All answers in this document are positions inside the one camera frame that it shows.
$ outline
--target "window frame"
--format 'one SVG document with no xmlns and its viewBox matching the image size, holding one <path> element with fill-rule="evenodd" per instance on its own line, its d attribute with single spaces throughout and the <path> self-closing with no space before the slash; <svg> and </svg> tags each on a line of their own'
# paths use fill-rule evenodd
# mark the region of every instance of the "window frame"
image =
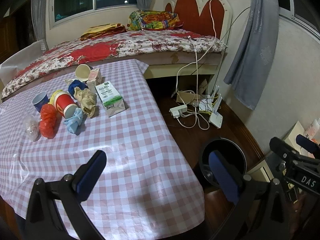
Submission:
<svg viewBox="0 0 320 240">
<path fill-rule="evenodd" d="M 296 16 L 294 9 L 294 0 L 290 0 L 290 11 L 285 8 L 279 7 L 279 15 L 299 25 L 307 32 L 309 32 L 314 38 L 320 41 L 320 33 L 313 27 L 313 25 L 306 19 L 303 18 L 303 20 L 301 20 L 300 18 L 302 17 L 299 17 L 298 15 Z"/>
<path fill-rule="evenodd" d="M 55 26 L 61 24 L 61 23 L 65 23 L 68 22 L 70 20 L 73 20 L 75 18 L 78 17 L 84 17 L 88 14 L 96 14 L 96 13 L 100 13 L 102 11 L 106 11 L 106 10 L 113 10 L 113 9 L 120 9 L 120 8 L 136 8 L 137 4 L 124 4 L 124 5 L 116 5 L 116 6 L 108 6 L 108 7 L 104 7 L 104 8 L 100 8 L 97 9 L 96 7 L 96 0 L 92 0 L 92 9 L 91 10 L 87 10 L 81 13 L 77 13 L 71 16 L 68 16 L 66 18 L 63 18 L 59 21 L 55 21 L 55 16 L 54 16 L 54 0 L 49 0 L 49 24 L 50 24 L 50 29 L 54 28 Z"/>
</svg>

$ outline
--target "mattress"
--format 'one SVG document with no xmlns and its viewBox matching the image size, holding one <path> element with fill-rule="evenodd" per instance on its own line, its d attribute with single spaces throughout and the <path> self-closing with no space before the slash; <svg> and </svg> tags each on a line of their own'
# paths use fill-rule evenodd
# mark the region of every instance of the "mattress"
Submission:
<svg viewBox="0 0 320 240">
<path fill-rule="evenodd" d="M 54 71 L 99 60 L 121 58 L 154 52 L 220 52 L 225 44 L 212 36 L 201 36 L 185 30 L 129 31 L 95 39 L 63 42 L 45 52 L 18 72 L 2 91 L 6 98 L 26 84 Z"/>
</svg>

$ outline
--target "wooden door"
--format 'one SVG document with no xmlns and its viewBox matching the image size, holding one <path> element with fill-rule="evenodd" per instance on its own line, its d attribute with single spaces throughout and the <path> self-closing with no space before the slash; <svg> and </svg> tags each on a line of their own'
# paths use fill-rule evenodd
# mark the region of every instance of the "wooden door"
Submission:
<svg viewBox="0 0 320 240">
<path fill-rule="evenodd" d="M 0 21 L 0 64 L 18 51 L 15 18 L 4 17 Z"/>
</svg>

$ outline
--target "black trash can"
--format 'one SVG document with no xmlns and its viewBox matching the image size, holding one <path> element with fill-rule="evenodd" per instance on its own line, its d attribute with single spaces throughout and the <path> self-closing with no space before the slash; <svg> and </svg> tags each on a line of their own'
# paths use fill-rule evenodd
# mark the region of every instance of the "black trash can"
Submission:
<svg viewBox="0 0 320 240">
<path fill-rule="evenodd" d="M 243 151 L 233 141 L 226 138 L 214 138 L 204 144 L 200 151 L 199 161 L 193 168 L 193 172 L 203 189 L 211 187 L 212 190 L 220 188 L 217 180 L 209 167 L 209 154 L 218 150 L 226 161 L 234 165 L 241 174 L 247 171 L 247 162 Z"/>
</svg>

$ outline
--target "red plastic bag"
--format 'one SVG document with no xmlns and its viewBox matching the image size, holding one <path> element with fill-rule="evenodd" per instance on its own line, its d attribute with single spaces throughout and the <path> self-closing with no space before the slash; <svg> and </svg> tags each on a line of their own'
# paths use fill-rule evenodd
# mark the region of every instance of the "red plastic bag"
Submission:
<svg viewBox="0 0 320 240">
<path fill-rule="evenodd" d="M 40 111 L 41 121 L 39 122 L 39 130 L 42 136 L 52 139 L 54 137 L 54 126 L 57 120 L 57 110 L 53 105 L 45 104 Z"/>
</svg>

